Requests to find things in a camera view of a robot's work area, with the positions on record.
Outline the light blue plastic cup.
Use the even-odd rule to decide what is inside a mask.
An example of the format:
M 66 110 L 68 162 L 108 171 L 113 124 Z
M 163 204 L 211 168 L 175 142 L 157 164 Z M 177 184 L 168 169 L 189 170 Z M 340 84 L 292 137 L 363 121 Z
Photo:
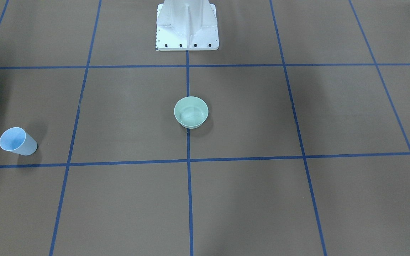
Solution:
M 7 152 L 29 156 L 36 152 L 38 144 L 23 128 L 13 127 L 0 136 L 0 147 Z

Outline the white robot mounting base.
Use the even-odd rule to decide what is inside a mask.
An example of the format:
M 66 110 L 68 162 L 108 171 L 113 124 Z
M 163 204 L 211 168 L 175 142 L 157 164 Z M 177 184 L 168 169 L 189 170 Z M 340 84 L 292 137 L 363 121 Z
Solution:
M 208 0 L 165 0 L 157 6 L 155 50 L 208 51 L 220 45 L 216 6 Z

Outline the light green ceramic bowl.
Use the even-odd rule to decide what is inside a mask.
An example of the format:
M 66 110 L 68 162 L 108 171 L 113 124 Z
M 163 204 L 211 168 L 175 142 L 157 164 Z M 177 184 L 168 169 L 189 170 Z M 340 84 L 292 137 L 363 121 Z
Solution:
M 177 122 L 187 129 L 200 127 L 207 120 L 208 115 L 207 103 L 198 97 L 184 97 L 174 107 Z

